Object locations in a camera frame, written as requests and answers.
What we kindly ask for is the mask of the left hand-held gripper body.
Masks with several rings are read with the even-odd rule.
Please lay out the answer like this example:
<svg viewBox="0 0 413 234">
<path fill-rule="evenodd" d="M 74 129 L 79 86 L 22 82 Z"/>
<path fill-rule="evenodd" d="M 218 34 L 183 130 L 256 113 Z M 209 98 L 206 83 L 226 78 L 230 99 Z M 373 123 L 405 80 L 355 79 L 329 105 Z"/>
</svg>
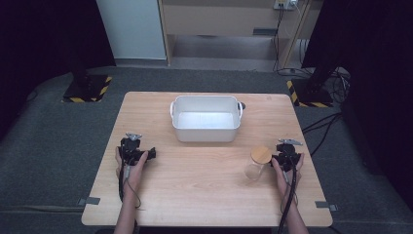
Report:
<svg viewBox="0 0 413 234">
<path fill-rule="evenodd" d="M 132 166 L 140 160 L 143 151 L 139 149 L 142 135 L 126 133 L 126 136 L 121 139 L 119 153 L 123 165 Z"/>
</svg>

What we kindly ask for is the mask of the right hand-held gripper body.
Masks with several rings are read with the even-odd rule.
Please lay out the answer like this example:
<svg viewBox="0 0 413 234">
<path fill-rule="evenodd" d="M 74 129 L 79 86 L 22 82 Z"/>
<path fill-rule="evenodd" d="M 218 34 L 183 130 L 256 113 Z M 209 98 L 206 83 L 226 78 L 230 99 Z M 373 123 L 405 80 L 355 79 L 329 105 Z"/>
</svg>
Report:
<svg viewBox="0 0 413 234">
<path fill-rule="evenodd" d="M 295 146 L 293 143 L 288 141 L 281 141 L 276 145 L 277 154 L 280 156 L 280 164 L 278 166 L 284 172 L 289 172 L 293 169 L 297 169 L 299 162 L 301 160 L 301 154 L 296 152 Z"/>
</svg>

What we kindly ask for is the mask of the glass jar with wooden lid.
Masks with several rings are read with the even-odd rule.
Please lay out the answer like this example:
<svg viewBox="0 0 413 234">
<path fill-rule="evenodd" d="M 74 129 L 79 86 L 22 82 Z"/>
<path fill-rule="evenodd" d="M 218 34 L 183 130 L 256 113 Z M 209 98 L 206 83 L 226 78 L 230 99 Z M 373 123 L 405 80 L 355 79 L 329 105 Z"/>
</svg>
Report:
<svg viewBox="0 0 413 234">
<path fill-rule="evenodd" d="M 250 150 L 248 161 L 244 167 L 244 174 L 248 179 L 258 180 L 266 165 L 272 159 L 272 151 L 264 145 L 255 146 Z"/>
</svg>

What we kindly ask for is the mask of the white plastic bin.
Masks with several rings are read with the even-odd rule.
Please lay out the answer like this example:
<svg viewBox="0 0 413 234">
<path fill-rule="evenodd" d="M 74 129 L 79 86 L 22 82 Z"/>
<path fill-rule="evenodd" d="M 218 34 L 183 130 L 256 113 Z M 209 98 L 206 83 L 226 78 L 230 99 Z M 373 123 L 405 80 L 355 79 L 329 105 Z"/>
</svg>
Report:
<svg viewBox="0 0 413 234">
<path fill-rule="evenodd" d="M 182 142 L 231 142 L 244 111 L 233 96 L 179 96 L 169 107 L 175 135 Z"/>
</svg>

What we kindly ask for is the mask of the person's right hand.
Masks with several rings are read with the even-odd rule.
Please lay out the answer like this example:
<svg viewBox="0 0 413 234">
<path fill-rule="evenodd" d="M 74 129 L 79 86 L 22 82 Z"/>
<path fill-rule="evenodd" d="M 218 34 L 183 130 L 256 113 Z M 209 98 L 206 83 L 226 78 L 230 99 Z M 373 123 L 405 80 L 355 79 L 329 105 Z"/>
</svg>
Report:
<svg viewBox="0 0 413 234">
<path fill-rule="evenodd" d="M 295 186 L 298 186 L 299 180 L 301 178 L 300 170 L 304 163 L 305 154 L 301 154 L 301 160 L 299 162 L 298 168 L 296 169 L 296 183 Z M 282 207 L 286 207 L 286 202 L 288 201 L 290 189 L 293 180 L 293 170 L 289 172 L 284 172 L 276 162 L 272 161 L 273 169 L 276 172 L 277 187 L 279 190 L 280 197 L 282 198 Z"/>
</svg>

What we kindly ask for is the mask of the person's left hand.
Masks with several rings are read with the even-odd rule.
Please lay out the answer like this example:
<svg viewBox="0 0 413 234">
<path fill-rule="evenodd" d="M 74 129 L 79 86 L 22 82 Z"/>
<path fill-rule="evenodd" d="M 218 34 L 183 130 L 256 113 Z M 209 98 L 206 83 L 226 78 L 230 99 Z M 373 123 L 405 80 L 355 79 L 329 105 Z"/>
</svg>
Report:
<svg viewBox="0 0 413 234">
<path fill-rule="evenodd" d="M 121 156 L 120 148 L 115 148 L 115 159 L 118 164 L 116 169 L 116 175 L 121 181 L 121 191 L 123 192 L 123 202 L 132 201 L 133 203 L 137 199 L 137 190 L 141 181 L 141 175 L 143 167 L 146 163 L 148 152 L 145 151 L 140 160 L 136 162 L 134 166 L 124 165 Z"/>
</svg>

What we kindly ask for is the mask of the black striped stand base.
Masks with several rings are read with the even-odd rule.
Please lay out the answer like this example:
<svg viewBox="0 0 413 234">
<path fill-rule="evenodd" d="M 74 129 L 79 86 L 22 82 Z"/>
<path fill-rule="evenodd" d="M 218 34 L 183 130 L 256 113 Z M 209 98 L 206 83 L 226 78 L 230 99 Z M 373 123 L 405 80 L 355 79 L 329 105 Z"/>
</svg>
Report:
<svg viewBox="0 0 413 234">
<path fill-rule="evenodd" d="M 323 58 L 307 79 L 291 79 L 287 82 L 292 103 L 302 107 L 331 107 L 333 98 L 324 83 L 335 69 L 334 62 Z"/>
<path fill-rule="evenodd" d="M 108 75 L 89 74 L 71 49 L 62 53 L 73 75 L 73 81 L 63 94 L 63 102 L 96 102 L 102 100 L 112 80 Z"/>
</svg>

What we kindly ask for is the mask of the black curtain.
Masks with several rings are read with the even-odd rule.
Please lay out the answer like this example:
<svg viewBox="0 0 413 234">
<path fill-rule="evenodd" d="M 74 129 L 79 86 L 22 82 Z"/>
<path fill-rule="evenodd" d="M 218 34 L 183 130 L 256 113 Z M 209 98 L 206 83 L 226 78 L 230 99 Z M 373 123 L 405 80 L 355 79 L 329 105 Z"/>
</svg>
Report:
<svg viewBox="0 0 413 234">
<path fill-rule="evenodd" d="M 413 0 L 323 0 L 304 65 L 350 73 L 358 153 L 413 212 Z"/>
<path fill-rule="evenodd" d="M 72 74 L 68 49 L 89 74 L 115 64 L 96 0 L 0 0 L 0 139 L 39 84 Z"/>
</svg>

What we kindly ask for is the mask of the white panel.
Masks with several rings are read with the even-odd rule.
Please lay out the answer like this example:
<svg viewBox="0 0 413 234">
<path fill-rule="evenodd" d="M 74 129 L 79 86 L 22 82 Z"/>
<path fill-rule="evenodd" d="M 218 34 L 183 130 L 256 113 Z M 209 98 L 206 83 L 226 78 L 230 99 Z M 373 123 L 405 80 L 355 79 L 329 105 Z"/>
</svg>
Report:
<svg viewBox="0 0 413 234">
<path fill-rule="evenodd" d="M 115 59 L 167 58 L 158 0 L 96 0 Z"/>
</svg>

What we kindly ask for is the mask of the white power strip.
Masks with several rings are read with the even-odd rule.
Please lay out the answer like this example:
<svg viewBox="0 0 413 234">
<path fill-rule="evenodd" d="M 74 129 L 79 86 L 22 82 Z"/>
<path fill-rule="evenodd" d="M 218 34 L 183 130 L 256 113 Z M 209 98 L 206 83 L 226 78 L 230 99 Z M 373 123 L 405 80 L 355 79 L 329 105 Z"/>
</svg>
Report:
<svg viewBox="0 0 413 234">
<path fill-rule="evenodd" d="M 298 0 L 275 0 L 275 10 L 294 11 L 298 6 Z"/>
</svg>

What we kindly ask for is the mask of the grey metal table bracket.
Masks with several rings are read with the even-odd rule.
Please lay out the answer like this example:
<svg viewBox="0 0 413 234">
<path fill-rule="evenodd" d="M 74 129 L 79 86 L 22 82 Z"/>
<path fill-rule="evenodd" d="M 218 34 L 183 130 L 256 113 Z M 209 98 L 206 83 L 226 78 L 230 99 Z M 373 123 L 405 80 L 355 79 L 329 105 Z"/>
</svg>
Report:
<svg viewBox="0 0 413 234">
<path fill-rule="evenodd" d="M 339 211 L 335 204 L 330 204 L 327 201 L 315 201 L 315 205 L 318 209 L 329 209 L 331 212 Z"/>
<path fill-rule="evenodd" d="M 86 205 L 98 205 L 100 202 L 100 198 L 97 197 L 87 197 L 87 198 L 80 198 L 77 202 L 78 206 L 86 206 Z"/>
</svg>

